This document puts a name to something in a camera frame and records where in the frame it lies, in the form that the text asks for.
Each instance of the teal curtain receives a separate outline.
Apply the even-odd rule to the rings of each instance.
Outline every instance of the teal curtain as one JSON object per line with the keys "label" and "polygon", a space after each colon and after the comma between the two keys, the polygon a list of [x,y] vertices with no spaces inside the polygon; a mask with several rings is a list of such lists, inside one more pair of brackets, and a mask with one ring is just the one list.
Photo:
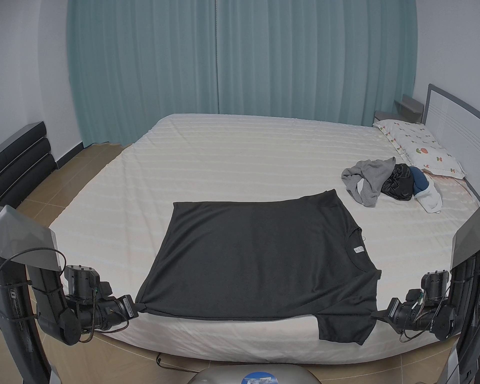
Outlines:
{"label": "teal curtain", "polygon": [[217,0],[220,113],[371,125],[416,63],[415,0]]}
{"label": "teal curtain", "polygon": [[138,140],[171,113],[218,113],[215,0],[70,0],[67,52],[84,145]]}

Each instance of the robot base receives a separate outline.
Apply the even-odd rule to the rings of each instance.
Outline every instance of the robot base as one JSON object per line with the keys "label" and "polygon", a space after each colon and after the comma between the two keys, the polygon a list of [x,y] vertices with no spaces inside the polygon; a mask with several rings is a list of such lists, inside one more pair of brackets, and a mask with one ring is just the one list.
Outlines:
{"label": "robot base", "polygon": [[189,384],[320,384],[305,368],[292,364],[247,364],[207,368]]}

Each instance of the white wall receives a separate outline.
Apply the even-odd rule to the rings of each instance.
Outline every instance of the white wall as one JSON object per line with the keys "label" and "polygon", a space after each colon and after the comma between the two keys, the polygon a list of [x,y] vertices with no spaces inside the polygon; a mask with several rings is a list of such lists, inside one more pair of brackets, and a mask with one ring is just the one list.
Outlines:
{"label": "white wall", "polygon": [[0,0],[0,143],[43,120],[55,160],[82,140],[68,78],[66,0]]}
{"label": "white wall", "polygon": [[417,0],[417,18],[413,97],[432,83],[480,110],[480,1]]}

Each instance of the black t-shirt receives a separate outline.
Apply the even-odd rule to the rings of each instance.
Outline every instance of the black t-shirt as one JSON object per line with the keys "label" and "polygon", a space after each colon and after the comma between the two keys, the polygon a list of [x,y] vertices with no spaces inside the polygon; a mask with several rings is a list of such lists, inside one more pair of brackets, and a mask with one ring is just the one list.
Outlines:
{"label": "black t-shirt", "polygon": [[380,272],[335,190],[266,203],[174,203],[136,302],[203,320],[313,314],[319,338],[363,344]]}

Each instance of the wooden floor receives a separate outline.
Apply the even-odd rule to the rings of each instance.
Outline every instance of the wooden floor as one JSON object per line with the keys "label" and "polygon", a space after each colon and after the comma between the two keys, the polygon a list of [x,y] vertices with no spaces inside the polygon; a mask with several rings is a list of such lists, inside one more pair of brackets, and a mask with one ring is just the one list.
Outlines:
{"label": "wooden floor", "polygon": [[[110,144],[84,149],[60,170],[54,171],[28,196],[18,211],[49,226],[77,193],[122,150],[123,147]],[[41,330],[39,333],[48,359],[56,365],[63,384],[187,384],[194,376],[191,372],[159,367],[155,361],[156,351],[133,347],[104,335],[96,334],[90,343],[69,347]],[[454,339],[450,339],[369,363],[306,367],[324,384],[433,384],[453,342]],[[163,367],[201,371],[218,364],[225,363],[161,355]],[[0,384],[21,382],[0,336]]]}

